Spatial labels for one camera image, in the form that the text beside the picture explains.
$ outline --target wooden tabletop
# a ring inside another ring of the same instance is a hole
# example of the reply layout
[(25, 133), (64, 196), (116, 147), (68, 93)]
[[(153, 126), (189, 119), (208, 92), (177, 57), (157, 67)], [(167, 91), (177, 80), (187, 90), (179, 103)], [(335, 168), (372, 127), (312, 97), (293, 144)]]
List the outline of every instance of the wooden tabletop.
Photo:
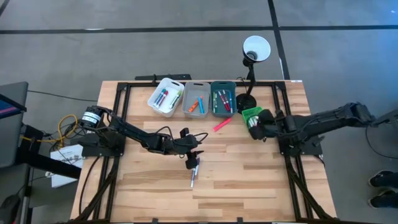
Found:
[[(117, 83), (103, 82), (98, 105), (113, 107)], [(303, 83), (286, 81), (286, 87), (292, 114), (310, 114)], [(199, 155), (195, 185), (190, 187), (192, 171), (186, 170), (185, 159), (149, 153), (128, 139), (119, 165), (112, 222), (151, 222), (152, 218), (160, 222), (231, 222), (236, 217), (252, 222), (294, 220), (285, 162), (276, 139), (265, 143), (252, 140), (240, 114), (217, 133), (212, 129), (222, 118), (211, 114), (205, 119), (185, 118), (181, 104), (171, 118), (165, 118), (147, 105), (154, 89), (131, 89), (127, 122), (149, 133), (163, 126), (170, 126), (174, 136), (179, 136), (183, 128), (189, 128), (192, 134), (208, 132), (209, 136), (197, 147), (205, 152)], [(236, 93), (244, 93), (244, 87), (237, 87)], [(256, 86), (252, 95), (258, 106), (275, 111), (271, 88)], [(323, 164), (313, 156), (302, 156), (302, 160), (309, 191), (327, 213), (335, 216)], [(81, 188), (93, 161), (94, 158), (84, 161), (71, 218), (78, 216)], [(101, 166), (102, 158), (89, 176), (83, 208), (97, 191)], [(299, 189), (297, 192), (304, 217), (302, 195)], [(103, 198), (100, 218), (104, 217), (107, 192)]]

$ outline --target orange marker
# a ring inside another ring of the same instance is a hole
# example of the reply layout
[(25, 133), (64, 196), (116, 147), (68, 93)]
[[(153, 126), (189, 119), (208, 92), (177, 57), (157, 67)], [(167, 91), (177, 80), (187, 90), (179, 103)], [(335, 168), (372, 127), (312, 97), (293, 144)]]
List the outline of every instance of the orange marker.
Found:
[(189, 112), (192, 113), (192, 111), (199, 105), (199, 101), (196, 100), (195, 103), (191, 106), (191, 108), (189, 108)]

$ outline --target cable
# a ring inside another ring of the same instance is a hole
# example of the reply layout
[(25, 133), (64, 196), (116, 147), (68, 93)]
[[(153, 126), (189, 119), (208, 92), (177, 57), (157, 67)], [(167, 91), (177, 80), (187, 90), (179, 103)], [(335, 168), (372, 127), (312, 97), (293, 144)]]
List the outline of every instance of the cable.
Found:
[(368, 142), (369, 147), (373, 150), (373, 152), (376, 153), (376, 154), (379, 155), (379, 156), (382, 156), (382, 157), (385, 157), (385, 158), (388, 158), (388, 159), (398, 159), (398, 157), (385, 156), (385, 155), (381, 154), (380, 152), (377, 152), (377, 151), (375, 150), (375, 148), (373, 148), (373, 146), (372, 146), (372, 144), (371, 144), (371, 142), (370, 142), (370, 140), (369, 140), (369, 137), (368, 137), (368, 129), (369, 129), (369, 126), (366, 127), (366, 129), (365, 129), (365, 137), (366, 137), (366, 141)]
[(95, 194), (91, 202), (84, 209), (84, 211), (82, 211), (82, 213), (75, 218), (75, 220), (87, 220), (87, 218), (92, 213), (96, 204), (102, 199), (102, 196), (105, 190), (108, 188), (108, 185), (113, 181), (114, 178), (116, 178), (117, 173), (118, 173), (118, 166), (116, 165), (116, 163), (114, 163), (112, 165), (111, 171), (109, 172), (107, 178), (105, 179), (104, 184), (98, 189), (97, 193)]
[(248, 93), (248, 88), (247, 88), (247, 87), (246, 87), (246, 85), (244, 84), (245, 78), (243, 78), (243, 77), (238, 77), (238, 78), (236, 78), (236, 79), (238, 79), (238, 80), (241, 80), (241, 81), (242, 81), (242, 83), (243, 83), (243, 86), (244, 86), (244, 89), (246, 90), (246, 93)]
[(64, 155), (63, 155), (63, 153), (61, 152), (61, 151), (59, 151), (59, 150), (57, 150), (60, 154), (61, 154), (61, 156), (65, 159), (65, 162), (69, 162), (69, 164), (70, 165), (73, 165), (70, 161), (69, 161), (69, 159), (67, 159)]
[(81, 194), (80, 194), (79, 215), (81, 215), (81, 201), (83, 200), (83, 192), (85, 191), (85, 188), (86, 188), (88, 176), (90, 175), (91, 170), (93, 169), (94, 165), (97, 163), (97, 161), (98, 161), (99, 158), (100, 158), (100, 157), (98, 156), (98, 157), (94, 160), (94, 162), (92, 163), (92, 165), (90, 166), (90, 168), (88, 169), (88, 173), (87, 173), (87, 176), (86, 176), (86, 179), (85, 179), (85, 183), (83, 184), (83, 188), (81, 189)]
[(54, 176), (54, 175), (56, 175), (56, 174), (51, 174), (51, 175), (43, 176), (43, 177), (36, 177), (36, 178), (34, 178), (34, 179), (28, 181), (28, 183), (26, 183), (26, 184), (22, 185), (22, 187), (20, 187), (20, 189), (17, 191), (16, 194), (19, 194), (19, 192), (20, 192), (26, 185), (28, 185), (29, 183), (31, 183), (31, 182), (33, 182), (33, 181), (35, 181), (35, 180), (42, 179), (42, 178), (52, 177), (52, 176)]
[(79, 99), (79, 98), (74, 98), (74, 97), (69, 97), (69, 96), (62, 96), (62, 95), (57, 95), (53, 93), (45, 93), (42, 91), (34, 91), (34, 90), (28, 90), (31, 93), (40, 93), (40, 94), (45, 94), (45, 95), (50, 95), (50, 96), (57, 96), (61, 98), (66, 98), (66, 99), (71, 99), (71, 100), (80, 100), (80, 101), (87, 101), (87, 102), (97, 102), (98, 100), (86, 100), (86, 99)]
[[(51, 177), (52, 175), (34, 178), (34, 179), (28, 181), (27, 184), (29, 184), (30, 182), (33, 182), (34, 180), (39, 180), (39, 179), (41, 179), (41, 178)], [(20, 187), (20, 189), (17, 191), (16, 194), (19, 194), (19, 192), (20, 192), (27, 184), (22, 185), (22, 187)]]
[[(67, 119), (67, 118), (69, 118), (69, 117), (73, 117), (73, 118), (75, 119), (75, 125), (74, 125), (74, 127), (72, 128), (72, 130), (71, 130), (68, 134), (66, 134), (66, 135), (63, 136), (63, 135), (62, 135), (62, 132), (61, 132), (61, 124), (63, 123), (63, 121), (64, 121), (65, 119)], [(71, 133), (73, 133), (74, 130), (77, 128), (77, 126), (78, 126), (78, 119), (77, 119), (77, 117), (76, 117), (74, 114), (66, 115), (66, 116), (64, 116), (64, 117), (60, 120), (60, 122), (58, 123), (58, 133), (59, 133), (60, 138), (58, 138), (58, 139), (51, 139), (51, 140), (37, 140), (37, 141), (38, 141), (38, 142), (57, 142), (57, 141), (60, 141), (60, 142), (61, 142), (61, 146), (63, 147), (63, 139), (66, 138), (66, 137), (68, 137)], [(24, 136), (21, 136), (21, 138), (22, 138), (22, 139), (25, 139), (25, 140), (28, 140), (28, 141), (32, 141), (32, 139), (27, 138), (27, 137), (24, 137)]]
[(203, 140), (205, 140), (205, 138), (207, 138), (207, 136), (209, 135), (209, 133), (199, 133), (194, 135), (193, 137), (197, 137), (197, 136), (201, 136), (201, 135), (205, 135), (205, 137), (203, 137), (201, 140), (199, 140), (198, 142), (202, 142)]
[(321, 155), (313, 155), (313, 156), (315, 156), (315, 158), (317, 158), (323, 164), (323, 166), (326, 167), (325, 161), (323, 161), (323, 159), (321, 158)]
[[(70, 123), (70, 124), (66, 124), (66, 125), (64, 125), (64, 126), (62, 126), (61, 127), (61, 129), (62, 128), (64, 128), (64, 127), (67, 127), (67, 126), (72, 126), (73, 124), (75, 124), (76, 122), (74, 121), (74, 122), (72, 122), (72, 123)], [(57, 134), (58, 133), (58, 130), (56, 130), (55, 132), (53, 132), (52, 134), (49, 134), (49, 136), (53, 136), (54, 134)]]

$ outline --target marker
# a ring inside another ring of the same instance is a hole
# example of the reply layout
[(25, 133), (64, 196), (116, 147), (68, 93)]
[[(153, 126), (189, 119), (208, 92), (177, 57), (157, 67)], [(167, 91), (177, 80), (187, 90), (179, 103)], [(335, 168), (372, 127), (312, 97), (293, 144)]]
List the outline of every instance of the marker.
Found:
[(228, 109), (228, 107), (226, 106), (226, 102), (225, 102), (225, 100), (224, 100), (223, 95), (221, 94), (220, 91), (218, 92), (218, 94), (220, 95), (220, 98), (221, 98), (221, 100), (222, 100), (222, 102), (223, 102), (223, 104), (224, 104), (225, 109), (228, 111), (229, 109)]
[(257, 126), (257, 123), (258, 123), (258, 116), (253, 116), (253, 117), (250, 117), (249, 118), (249, 128), (251, 128), (251, 127), (254, 127), (254, 126)]
[(193, 180), (195, 180), (195, 170), (196, 168), (193, 168), (192, 170), (191, 188), (193, 187)]
[(215, 113), (216, 112), (216, 96), (215, 96), (216, 94), (215, 93), (213, 93), (213, 112)]
[(193, 103), (193, 105), (191, 106), (191, 108), (189, 108), (189, 112), (193, 112), (193, 110), (197, 107), (199, 105), (199, 101), (198, 100), (196, 100), (194, 103)]
[(231, 108), (229, 107), (229, 101), (228, 101), (228, 97), (225, 94), (225, 90), (223, 90), (223, 93), (224, 93), (224, 99), (225, 99), (225, 102), (226, 102), (226, 108), (227, 108), (226, 110), (230, 111)]
[(197, 167), (195, 168), (195, 176), (198, 175), (200, 158), (198, 158), (197, 161), (198, 161), (198, 165), (197, 165)]
[(229, 93), (229, 104), (230, 104), (231, 113), (233, 113), (232, 112), (232, 94), (231, 94), (231, 92)]
[(217, 113), (218, 108), (217, 108), (217, 93), (216, 93), (216, 92), (214, 92), (214, 96), (215, 96), (215, 98), (216, 98), (216, 112), (215, 112), (215, 113)]
[(226, 124), (228, 124), (229, 122), (231, 122), (231, 120), (232, 120), (232, 118), (226, 119), (226, 120), (223, 121), (221, 124), (215, 126), (215, 127), (213, 128), (213, 131), (214, 131), (214, 132), (217, 132), (220, 128), (222, 128), (223, 126), (225, 126)]
[(203, 110), (203, 105), (201, 103), (201, 98), (203, 98), (203, 96), (198, 97), (200, 113), (205, 113), (205, 111)]
[(167, 94), (169, 93), (169, 91), (166, 90), (166, 92), (163, 93), (163, 96), (161, 97), (161, 99), (159, 100), (159, 102), (157, 103), (156, 107), (159, 108), (160, 104), (162, 104), (164, 98), (166, 98)]
[(161, 97), (163, 96), (163, 93), (166, 92), (166, 89), (163, 89), (160, 93), (159, 96), (157, 96), (156, 100), (154, 101), (154, 106), (157, 105), (157, 102), (161, 99)]
[(178, 91), (177, 96), (174, 97), (172, 103), (170, 104), (170, 107), (169, 107), (170, 109), (172, 109), (172, 108), (174, 107), (175, 103), (176, 103), (176, 102), (178, 101), (178, 99), (180, 98), (181, 93), (182, 93), (181, 90)]

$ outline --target gray floor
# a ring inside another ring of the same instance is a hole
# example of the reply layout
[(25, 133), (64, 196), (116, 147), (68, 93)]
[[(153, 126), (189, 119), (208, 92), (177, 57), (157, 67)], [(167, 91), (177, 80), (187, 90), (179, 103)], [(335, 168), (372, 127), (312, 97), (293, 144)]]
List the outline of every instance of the gray floor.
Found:
[[(274, 3), (280, 26), (398, 24), (394, 0)], [(0, 17), (0, 30), (271, 25), (266, 0), (11, 0)], [(28, 81), (31, 90), (96, 99), (103, 80), (153, 73), (232, 79), (247, 73), (241, 65), (241, 44), (249, 35), (264, 36), (272, 49), (271, 57), (256, 65), (256, 77), (282, 79), (273, 31), (3, 34), (0, 83)], [(349, 101), (365, 103), (375, 115), (398, 108), (397, 30), (283, 31), (281, 36), (290, 77), (304, 81), (313, 113)], [(29, 93), (24, 122), (54, 131), (62, 116), (79, 116), (90, 104)], [(383, 153), (398, 156), (388, 131), (371, 130), (371, 141)], [(396, 210), (368, 207), (367, 199), (378, 190), (366, 181), (380, 169), (398, 171), (397, 161), (372, 152), (363, 129), (345, 128), (325, 136), (326, 171), (339, 218), (396, 223)], [(53, 190), (48, 201), (46, 181), (37, 184), (36, 202), (50, 205), (35, 208), (34, 223), (67, 220), (76, 186)]]

